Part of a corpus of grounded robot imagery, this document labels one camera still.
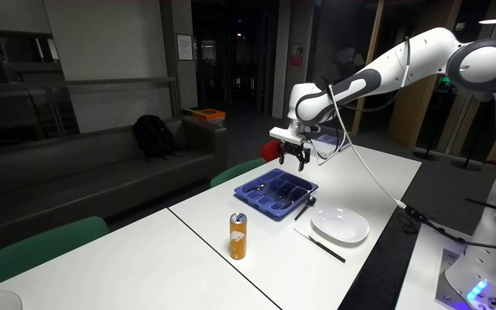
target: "orange box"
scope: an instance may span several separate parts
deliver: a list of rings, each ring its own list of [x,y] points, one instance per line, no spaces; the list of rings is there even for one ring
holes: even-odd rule
[[[205,122],[220,122],[226,118],[226,111],[215,110],[215,108],[201,108],[201,110],[191,110],[195,116],[205,120]]]

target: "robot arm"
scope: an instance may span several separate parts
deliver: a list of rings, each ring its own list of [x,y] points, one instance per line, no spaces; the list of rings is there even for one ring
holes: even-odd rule
[[[312,125],[334,116],[334,104],[394,91],[422,77],[448,73],[455,84],[470,91],[496,96],[496,39],[460,42],[444,27],[434,27],[396,44],[351,77],[322,91],[313,82],[296,84],[289,96],[289,127],[274,127],[281,139],[300,158],[300,170],[308,158],[303,141]]]
[[[313,82],[296,84],[289,96],[289,128],[274,127],[270,135],[301,144],[307,125],[334,116],[332,103],[344,104],[362,96],[400,89],[425,75],[443,73],[449,56],[460,46],[453,32],[436,27],[387,49],[351,77],[329,85],[327,91]]]

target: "wooden panel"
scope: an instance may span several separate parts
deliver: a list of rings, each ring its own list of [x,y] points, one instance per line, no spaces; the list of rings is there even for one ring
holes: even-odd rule
[[[491,147],[491,151],[487,154],[487,159],[496,159],[496,142],[493,142],[493,147]]]
[[[370,63],[374,58],[375,44],[377,44],[379,34],[381,34],[382,15],[384,15],[384,0],[379,0],[379,4],[375,8],[375,15],[374,15],[372,34],[370,34],[370,41],[369,41],[365,63]],[[350,132],[353,137],[356,135],[358,127],[362,123],[363,106],[365,106],[365,97],[358,97],[356,99],[356,111],[355,111],[355,118],[353,118],[353,125],[351,125],[351,132]]]
[[[487,8],[487,15],[496,15],[496,1],[491,1],[489,8]],[[480,32],[479,32],[479,39],[486,39],[486,37],[491,37],[494,35],[496,37],[496,27],[482,27]],[[463,115],[463,104],[465,104],[465,97],[470,96],[468,91],[465,89],[460,89],[455,101],[453,101],[453,108],[451,108],[451,113],[448,116],[448,122],[443,128],[443,134],[441,134],[441,139],[439,139],[439,144],[437,144],[437,149],[439,151],[448,151],[451,154],[460,154],[462,151],[462,146],[463,146],[463,141],[467,139],[467,134],[470,130],[470,125],[474,122],[474,116],[477,113],[477,101],[470,101],[470,106],[468,106],[468,111]]]
[[[460,151],[462,151],[462,146],[465,144],[465,141],[467,141],[467,135],[468,135],[468,132],[470,132],[470,127],[472,127],[472,122],[474,122],[474,118],[475,118],[475,113],[477,113],[477,110],[479,110],[479,101],[477,99],[470,99],[470,103],[468,103],[468,110],[467,110],[467,113],[465,113],[465,120],[462,122],[462,125],[460,125],[460,128],[458,128],[458,134],[456,134],[456,137],[455,137],[455,141],[453,141],[453,146],[451,146],[451,151],[449,153],[453,153],[453,154],[460,154]]]
[[[453,27],[462,0],[437,0],[427,3],[417,27]],[[436,87],[436,75],[401,89],[389,122],[389,134],[401,146],[413,147]]]
[[[439,137],[439,142],[437,142],[437,151],[446,151],[448,146],[449,146],[449,141],[451,141],[451,132],[456,125],[456,120],[460,118],[460,115],[463,113],[465,110],[465,96],[462,94],[456,94],[455,99],[453,99],[453,106],[451,106],[451,111],[448,115],[448,120],[443,127],[443,132],[441,132],[441,137]]]

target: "cable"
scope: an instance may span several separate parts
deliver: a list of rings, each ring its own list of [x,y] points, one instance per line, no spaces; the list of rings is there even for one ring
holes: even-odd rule
[[[344,103],[344,104],[341,104],[341,106],[344,106],[344,108],[348,108],[348,110],[362,111],[362,113],[370,113],[370,111],[381,111],[381,110],[387,108],[387,106],[393,104],[398,97],[400,97],[400,91],[398,91],[394,96],[391,96],[384,104],[375,106],[375,108],[356,108],[356,106],[353,106],[353,104],[350,104],[350,103]]]
[[[465,197],[468,203],[475,203],[475,204],[482,204],[482,206],[487,206],[487,208],[493,208],[496,209],[496,204],[491,204],[491,203],[486,203],[486,201],[479,201],[479,199],[472,199],[472,197]]]
[[[405,44],[406,44],[406,65],[405,65],[405,72],[403,72],[401,87],[405,87],[408,68],[410,68],[410,41],[408,41],[408,35],[405,35]]]
[[[446,235],[448,239],[453,239],[456,242],[467,244],[467,246],[479,246],[479,247],[493,247],[496,249],[496,244],[487,244],[487,242],[474,242],[474,240],[467,240],[463,237],[458,237],[455,234],[449,234],[444,227],[436,225],[432,220],[429,220],[427,215],[424,215],[422,211],[418,211],[417,208],[413,208],[412,204],[406,204],[405,211],[417,221],[422,221],[425,225],[429,225],[431,228],[437,230],[439,234]]]
[[[367,161],[363,159],[363,156],[362,156],[362,154],[358,153],[358,149],[355,147],[355,144],[353,144],[353,141],[351,141],[351,137],[350,137],[350,132],[348,132],[348,128],[346,128],[346,123],[344,123],[344,120],[341,118],[339,108],[338,108],[338,104],[336,104],[334,101],[332,101],[332,106],[334,106],[334,110],[336,110],[338,122],[339,122],[341,128],[344,130],[344,135],[346,135],[348,142],[351,144],[356,158],[362,161],[362,165],[365,166],[365,170],[369,172],[369,175],[372,177],[372,180],[384,190],[386,196],[389,196],[389,197],[396,203],[396,206],[406,208],[406,204],[405,204],[401,199],[396,199],[394,196],[391,196],[391,194],[386,190],[386,187],[375,178],[375,175],[372,173],[370,166],[367,165]]]
[[[334,132],[336,132],[334,149],[325,153],[325,154],[317,149],[313,139],[307,137],[310,141],[312,147],[315,149],[317,156],[324,159],[324,161],[317,161],[317,165],[324,165],[334,153],[338,153],[338,151],[346,147],[346,144],[344,144],[346,142],[346,134],[341,134],[341,139],[339,139],[339,132],[341,132],[339,127]]]

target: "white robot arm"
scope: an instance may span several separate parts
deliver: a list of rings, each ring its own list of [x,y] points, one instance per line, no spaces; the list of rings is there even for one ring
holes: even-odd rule
[[[496,39],[460,42],[448,29],[436,27],[400,42],[325,91],[313,82],[296,84],[289,96],[289,127],[274,127],[270,135],[281,139],[300,158],[300,168],[303,168],[308,161],[303,142],[315,123],[334,116],[334,104],[341,106],[362,96],[394,91],[434,73],[448,73],[460,87],[493,92],[496,97]],[[415,218],[422,215],[415,208],[405,209]],[[494,213],[484,211],[472,242],[496,244]],[[472,308],[496,308],[496,246],[489,249],[470,246],[446,270],[446,278]],[[480,294],[487,294],[491,304],[486,304],[487,299],[479,299]]]
[[[460,87],[496,96],[496,39],[460,42],[451,30],[434,27],[396,44],[325,91],[313,82],[296,84],[289,96],[289,127],[274,127],[270,135],[303,144],[310,125],[334,116],[332,103],[344,104],[362,96],[394,91],[434,73],[448,73]]]

